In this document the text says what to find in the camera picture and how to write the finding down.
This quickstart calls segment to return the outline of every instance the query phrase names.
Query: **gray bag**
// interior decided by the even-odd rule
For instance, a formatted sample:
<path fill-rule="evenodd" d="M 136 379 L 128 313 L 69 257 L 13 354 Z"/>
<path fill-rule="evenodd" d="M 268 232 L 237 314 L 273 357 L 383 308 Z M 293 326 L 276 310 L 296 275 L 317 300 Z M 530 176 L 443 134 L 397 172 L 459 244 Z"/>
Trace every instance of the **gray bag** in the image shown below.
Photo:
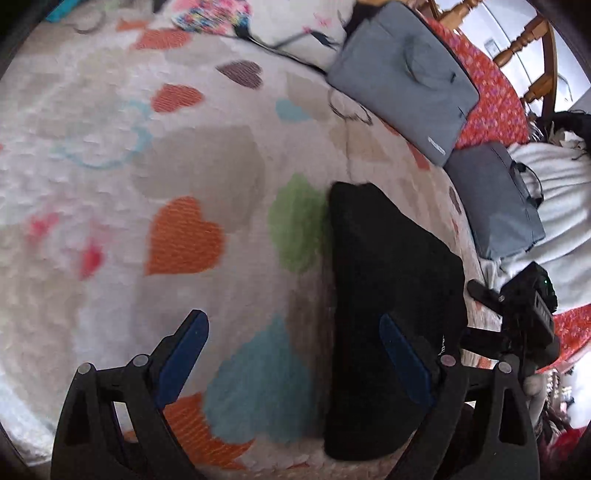
<path fill-rule="evenodd" d="M 327 81 L 392 125 L 438 166 L 451 154 L 479 100 L 448 46 L 400 2 L 364 20 Z"/>
<path fill-rule="evenodd" d="M 521 174 L 523 163 L 513 161 L 499 142 L 454 150 L 445 171 L 451 178 L 472 228 L 476 251 L 495 260 L 532 248 L 546 234 L 538 215 L 544 201 L 533 198 Z"/>

